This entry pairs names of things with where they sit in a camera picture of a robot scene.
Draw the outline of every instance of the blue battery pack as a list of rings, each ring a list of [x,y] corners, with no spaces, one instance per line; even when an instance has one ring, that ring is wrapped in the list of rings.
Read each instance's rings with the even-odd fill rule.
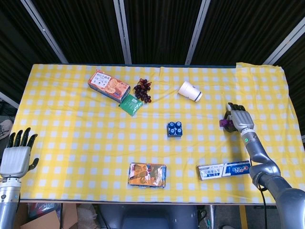
[[[168,137],[181,137],[182,136],[181,122],[169,122],[167,124],[167,136]]]

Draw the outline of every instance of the robotic hand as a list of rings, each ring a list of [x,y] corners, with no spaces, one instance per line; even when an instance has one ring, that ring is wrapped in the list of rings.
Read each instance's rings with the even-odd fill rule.
[[[241,133],[251,160],[258,163],[249,169],[253,184],[269,190],[275,199],[282,229],[305,229],[305,192],[292,188],[281,177],[279,167],[267,155],[253,130],[254,123],[245,108],[242,105],[228,104],[229,110],[225,113],[224,119],[220,120],[220,126],[228,132]]]
[[[20,178],[34,169],[39,159],[35,158],[29,165],[31,148],[37,135],[32,135],[28,141],[30,128],[24,131],[22,140],[20,130],[14,142],[15,133],[9,137],[6,149],[3,152],[0,166],[0,229],[12,229],[20,200]]]

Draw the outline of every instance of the toothpaste box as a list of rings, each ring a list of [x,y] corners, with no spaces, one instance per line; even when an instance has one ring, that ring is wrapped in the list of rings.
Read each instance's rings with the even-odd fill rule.
[[[119,103],[124,100],[130,91],[129,84],[115,79],[114,77],[99,70],[96,70],[96,72],[88,80],[88,85],[90,88],[109,98],[112,98]]]
[[[201,180],[248,174],[249,168],[249,161],[239,161],[209,166],[197,166]]]

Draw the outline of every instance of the floor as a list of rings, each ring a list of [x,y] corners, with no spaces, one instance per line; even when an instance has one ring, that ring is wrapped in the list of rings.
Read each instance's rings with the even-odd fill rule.
[[[243,224],[240,215],[240,207],[236,205],[217,205],[215,208],[214,229],[221,229],[224,225],[229,225],[234,229],[264,229],[264,209],[262,206],[245,206],[246,219]],[[277,209],[275,206],[267,207],[268,228],[281,228]],[[199,225],[200,229],[207,229],[204,221]]]

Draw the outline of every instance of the black curtain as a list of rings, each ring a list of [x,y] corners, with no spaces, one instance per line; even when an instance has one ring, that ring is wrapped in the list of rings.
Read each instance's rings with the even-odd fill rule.
[[[125,0],[133,64],[184,64],[201,0]]]
[[[299,120],[301,134],[305,135],[305,34],[275,63],[286,75],[289,95]]]
[[[59,59],[19,0],[0,1],[0,91],[20,102],[34,63]]]
[[[211,1],[191,64],[262,64],[304,16],[304,0]]]
[[[69,63],[124,63],[113,0],[33,0]]]

